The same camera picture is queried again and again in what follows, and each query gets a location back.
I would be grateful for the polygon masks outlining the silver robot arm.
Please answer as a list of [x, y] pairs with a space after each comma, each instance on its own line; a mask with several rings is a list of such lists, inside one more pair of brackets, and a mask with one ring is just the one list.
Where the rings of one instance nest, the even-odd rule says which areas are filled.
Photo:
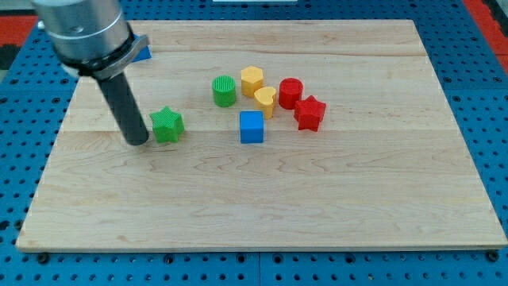
[[117, 0], [32, 0], [39, 26], [57, 58], [74, 76], [95, 79], [130, 145], [148, 140], [148, 130], [125, 69], [149, 45], [125, 20]]

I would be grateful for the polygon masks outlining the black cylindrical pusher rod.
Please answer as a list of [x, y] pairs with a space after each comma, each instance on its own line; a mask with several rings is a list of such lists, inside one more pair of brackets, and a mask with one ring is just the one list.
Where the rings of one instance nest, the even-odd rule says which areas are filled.
[[100, 79], [98, 85], [125, 141], [129, 145], [144, 144], [149, 137], [148, 130], [125, 73]]

